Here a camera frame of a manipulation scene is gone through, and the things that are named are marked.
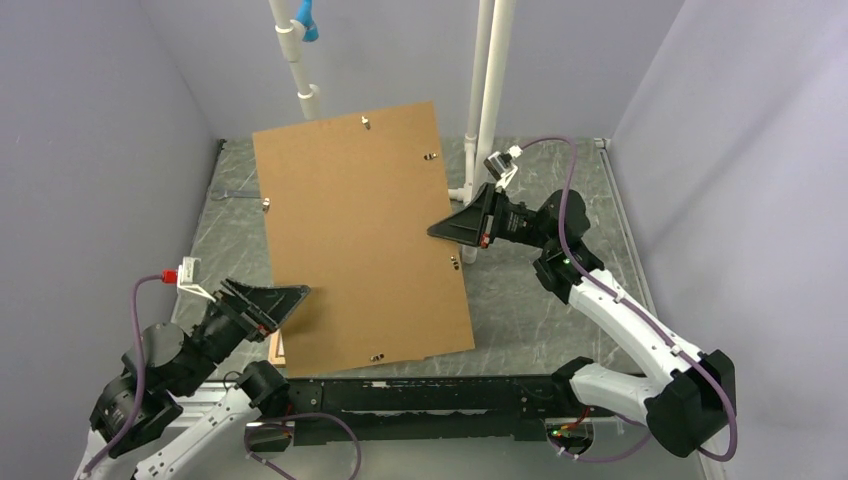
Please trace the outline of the wooden picture frame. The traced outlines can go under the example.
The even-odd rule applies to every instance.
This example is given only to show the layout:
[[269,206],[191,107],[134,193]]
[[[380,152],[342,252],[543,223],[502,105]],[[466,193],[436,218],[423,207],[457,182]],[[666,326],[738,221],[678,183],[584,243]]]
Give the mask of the wooden picture frame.
[[269,341],[268,361],[276,368],[285,368],[286,356],[281,332],[274,332]]

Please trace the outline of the brown backing board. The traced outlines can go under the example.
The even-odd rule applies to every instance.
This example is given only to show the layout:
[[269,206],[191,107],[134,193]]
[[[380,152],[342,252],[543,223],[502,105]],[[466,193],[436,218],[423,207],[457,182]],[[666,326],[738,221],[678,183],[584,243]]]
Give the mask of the brown backing board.
[[430,102],[252,137],[272,281],[310,291],[281,329],[293,376],[474,348]]

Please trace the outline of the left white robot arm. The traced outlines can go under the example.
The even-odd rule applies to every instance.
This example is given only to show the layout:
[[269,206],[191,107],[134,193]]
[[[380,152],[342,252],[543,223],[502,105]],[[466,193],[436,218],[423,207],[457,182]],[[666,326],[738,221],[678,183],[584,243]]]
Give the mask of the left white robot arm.
[[306,285],[258,287],[227,278],[191,331],[173,323],[142,329],[133,293],[133,347],[96,400],[76,478],[177,479],[248,423],[279,417],[291,404],[290,384],[269,361],[254,361],[205,414],[169,443],[161,441],[184,412],[179,398],[200,391],[241,343],[277,332],[310,292]]

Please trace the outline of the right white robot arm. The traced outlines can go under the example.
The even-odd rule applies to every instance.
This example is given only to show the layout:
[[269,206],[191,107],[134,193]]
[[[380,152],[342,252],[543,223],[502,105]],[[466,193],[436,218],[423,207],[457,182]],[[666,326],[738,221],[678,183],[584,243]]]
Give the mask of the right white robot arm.
[[496,240],[538,248],[533,267],[542,287],[598,325],[640,368],[634,376],[587,358],[569,362],[550,391],[557,411],[600,407],[645,426],[675,456],[731,459],[738,447],[732,360],[720,350],[704,352],[639,304],[586,247],[589,228],[586,203],[574,190],[557,190],[531,210],[487,183],[427,233],[481,249]]

